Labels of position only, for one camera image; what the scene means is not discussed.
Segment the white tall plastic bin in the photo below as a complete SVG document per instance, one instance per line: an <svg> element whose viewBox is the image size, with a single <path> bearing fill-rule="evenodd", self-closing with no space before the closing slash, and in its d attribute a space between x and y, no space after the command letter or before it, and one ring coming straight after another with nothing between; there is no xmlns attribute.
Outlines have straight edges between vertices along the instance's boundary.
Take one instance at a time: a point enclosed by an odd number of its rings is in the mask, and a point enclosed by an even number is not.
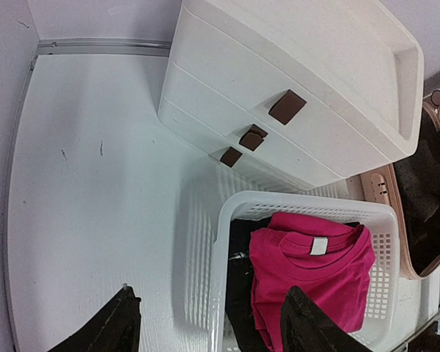
<svg viewBox="0 0 440 352"><path fill-rule="evenodd" d="M424 55L379 1L184 1L160 122L265 188L413 155Z"/></svg>

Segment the white perforated plastic basket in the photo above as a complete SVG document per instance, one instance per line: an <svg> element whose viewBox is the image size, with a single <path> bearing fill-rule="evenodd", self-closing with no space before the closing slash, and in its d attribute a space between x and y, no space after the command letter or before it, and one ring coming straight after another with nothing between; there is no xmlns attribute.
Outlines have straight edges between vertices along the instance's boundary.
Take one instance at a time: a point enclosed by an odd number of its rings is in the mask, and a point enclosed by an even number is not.
<svg viewBox="0 0 440 352"><path fill-rule="evenodd" d="M388 205L261 191L232 195L219 213L210 266L210 349L220 351L234 219L270 224L252 234L254 305L259 327L276 342L278 304L298 286L372 351L392 327L400 273L397 217Z"/></svg>

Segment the red garment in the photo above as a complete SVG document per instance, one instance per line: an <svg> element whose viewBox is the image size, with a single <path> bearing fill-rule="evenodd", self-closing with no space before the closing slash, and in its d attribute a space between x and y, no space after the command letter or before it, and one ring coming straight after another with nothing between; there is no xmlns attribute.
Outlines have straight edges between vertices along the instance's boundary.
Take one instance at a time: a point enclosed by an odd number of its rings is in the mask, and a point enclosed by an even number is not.
<svg viewBox="0 0 440 352"><path fill-rule="evenodd" d="M270 351L282 351L281 308L296 286L344 332L362 328L375 263L367 227L294 213L275 213L251 233L251 306Z"/></svg>

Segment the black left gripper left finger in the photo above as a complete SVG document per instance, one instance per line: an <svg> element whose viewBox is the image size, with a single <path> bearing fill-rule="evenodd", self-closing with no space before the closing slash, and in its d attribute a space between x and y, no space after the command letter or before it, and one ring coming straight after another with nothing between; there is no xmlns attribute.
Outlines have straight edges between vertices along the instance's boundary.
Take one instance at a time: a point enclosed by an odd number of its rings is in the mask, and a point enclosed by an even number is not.
<svg viewBox="0 0 440 352"><path fill-rule="evenodd" d="M63 351L133 351L139 350L141 299L133 288L124 285L76 333L52 348Z"/></svg>

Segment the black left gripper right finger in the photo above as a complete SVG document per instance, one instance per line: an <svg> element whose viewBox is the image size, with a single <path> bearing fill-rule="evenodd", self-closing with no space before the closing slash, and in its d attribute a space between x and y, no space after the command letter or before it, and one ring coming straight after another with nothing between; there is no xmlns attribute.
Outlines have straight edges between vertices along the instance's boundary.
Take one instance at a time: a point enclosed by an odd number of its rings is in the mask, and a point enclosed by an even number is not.
<svg viewBox="0 0 440 352"><path fill-rule="evenodd" d="M281 308L284 351L362 351L363 344L337 326L299 287L292 287Z"/></svg>

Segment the black clothes stack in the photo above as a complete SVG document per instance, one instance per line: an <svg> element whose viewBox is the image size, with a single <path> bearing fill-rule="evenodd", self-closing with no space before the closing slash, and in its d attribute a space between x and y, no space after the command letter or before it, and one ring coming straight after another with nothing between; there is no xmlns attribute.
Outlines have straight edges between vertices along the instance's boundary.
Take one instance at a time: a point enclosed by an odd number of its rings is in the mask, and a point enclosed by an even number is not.
<svg viewBox="0 0 440 352"><path fill-rule="evenodd" d="M251 233L267 227L271 217L258 221L236 219L230 224L225 310L241 351L270 351L254 323L251 306L254 269L249 243ZM347 225L356 227L359 224Z"/></svg>

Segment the beige hard-shell suitcase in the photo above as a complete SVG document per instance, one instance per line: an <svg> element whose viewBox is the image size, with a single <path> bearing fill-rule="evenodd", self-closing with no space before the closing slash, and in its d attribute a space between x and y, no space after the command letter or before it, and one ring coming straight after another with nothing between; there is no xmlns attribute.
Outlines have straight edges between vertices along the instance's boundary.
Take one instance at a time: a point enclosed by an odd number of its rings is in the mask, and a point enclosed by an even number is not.
<svg viewBox="0 0 440 352"><path fill-rule="evenodd" d="M367 201L397 214L402 275L429 276L440 266L440 90L422 103L416 152L360 179Z"/></svg>

